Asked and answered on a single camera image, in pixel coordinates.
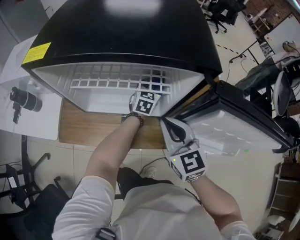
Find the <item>black fridge top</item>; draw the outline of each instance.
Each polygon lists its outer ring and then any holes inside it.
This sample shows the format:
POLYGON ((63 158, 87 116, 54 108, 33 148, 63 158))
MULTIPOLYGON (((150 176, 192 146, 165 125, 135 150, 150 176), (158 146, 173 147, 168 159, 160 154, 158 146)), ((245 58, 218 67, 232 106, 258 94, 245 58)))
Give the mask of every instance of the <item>black fridge top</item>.
POLYGON ((68 0, 32 47, 51 43, 43 59, 23 67, 112 61, 222 72, 196 0, 68 0))

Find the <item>yellow warning label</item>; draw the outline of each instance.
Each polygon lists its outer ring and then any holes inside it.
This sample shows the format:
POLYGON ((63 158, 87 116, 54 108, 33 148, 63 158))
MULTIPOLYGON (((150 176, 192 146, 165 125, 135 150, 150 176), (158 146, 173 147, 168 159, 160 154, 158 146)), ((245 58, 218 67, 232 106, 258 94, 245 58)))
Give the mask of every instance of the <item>yellow warning label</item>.
POLYGON ((42 59, 45 54, 46 51, 48 50, 49 46, 51 43, 45 43, 43 45, 40 46, 36 46, 33 47, 31 49, 28 50, 23 63, 27 63, 27 62, 32 62, 38 59, 42 59))

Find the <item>white wire shelf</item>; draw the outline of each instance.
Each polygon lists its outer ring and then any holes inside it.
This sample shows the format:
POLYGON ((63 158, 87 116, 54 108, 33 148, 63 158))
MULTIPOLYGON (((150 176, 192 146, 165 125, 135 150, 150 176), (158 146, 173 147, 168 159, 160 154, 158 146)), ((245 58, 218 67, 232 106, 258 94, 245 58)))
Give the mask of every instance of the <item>white wire shelf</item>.
POLYGON ((138 64, 78 64, 72 89, 122 89, 171 94, 172 70, 138 64))

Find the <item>floor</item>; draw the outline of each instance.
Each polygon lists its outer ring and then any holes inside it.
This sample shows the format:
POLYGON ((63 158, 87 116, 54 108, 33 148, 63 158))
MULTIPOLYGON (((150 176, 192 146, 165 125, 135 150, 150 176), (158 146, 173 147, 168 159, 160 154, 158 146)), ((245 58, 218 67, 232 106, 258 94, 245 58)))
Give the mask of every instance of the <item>floor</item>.
MULTIPOLYGON (((215 34, 215 26, 210 24, 215 44, 232 49, 234 52, 242 52, 255 42, 255 35, 248 24, 240 14, 235 26, 228 27, 226 34, 221 31, 215 34)), ((223 73, 220 78, 226 80, 228 76, 228 61, 237 54, 223 47, 217 46, 220 56, 223 73)), ((264 60, 264 56, 258 45, 252 47, 252 52, 259 62, 264 60)), ((235 84, 237 81, 247 75, 256 64, 251 60, 251 56, 246 53, 247 59, 237 59, 230 65, 230 75, 228 82, 235 84)), ((0 131, 0 164, 5 164, 20 160, 20 136, 0 131)), ((94 150, 94 147, 80 146, 60 143, 58 141, 49 141, 38 138, 28 138, 28 155, 32 163, 35 163, 44 153, 51 154, 50 160, 45 160, 36 171, 36 180, 41 188, 49 183, 53 183, 56 176, 62 178, 62 187, 69 195, 72 194, 77 183, 82 178, 88 160, 94 150)), ((133 168, 139 172, 145 164, 150 161, 163 157, 162 150, 130 150, 124 165, 133 168)), ((281 155, 275 155, 270 150, 265 152, 241 152, 236 157, 222 157, 217 155, 208 155, 207 175, 220 187, 232 194, 237 200, 244 221, 248 224, 251 231, 260 225, 263 218, 270 190, 273 183, 274 168, 282 161, 281 155)), ((187 183, 182 183, 173 170, 167 165, 166 161, 159 160, 153 165, 157 168, 156 179, 169 179, 174 184, 191 189, 187 183)), ((3 188, 4 181, 0 181, 0 190, 3 188)), ((115 200, 112 222, 118 218, 123 209, 123 201, 115 200)), ((0 213, 17 212, 20 209, 9 202, 8 198, 0 200, 0 213)))

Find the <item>person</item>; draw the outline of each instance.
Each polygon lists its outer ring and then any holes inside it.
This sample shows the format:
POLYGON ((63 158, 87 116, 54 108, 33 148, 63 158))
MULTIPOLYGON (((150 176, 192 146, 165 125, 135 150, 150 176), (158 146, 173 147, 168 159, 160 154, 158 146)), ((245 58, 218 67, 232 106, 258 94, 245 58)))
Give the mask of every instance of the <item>person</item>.
POLYGON ((84 177, 56 219, 52 238, 254 240, 235 199, 207 176, 191 183, 202 206, 190 192, 168 180, 142 178, 130 168, 120 168, 142 125, 143 118, 131 113, 97 146, 84 177), (116 181, 125 207, 110 226, 116 181))
POLYGON ((252 68, 247 76, 235 84, 235 86, 244 90, 245 95, 249 95, 251 88, 263 89, 266 87, 267 81, 274 84, 285 63, 292 58, 300 57, 299 44, 284 42, 283 49, 284 52, 274 54, 252 68))

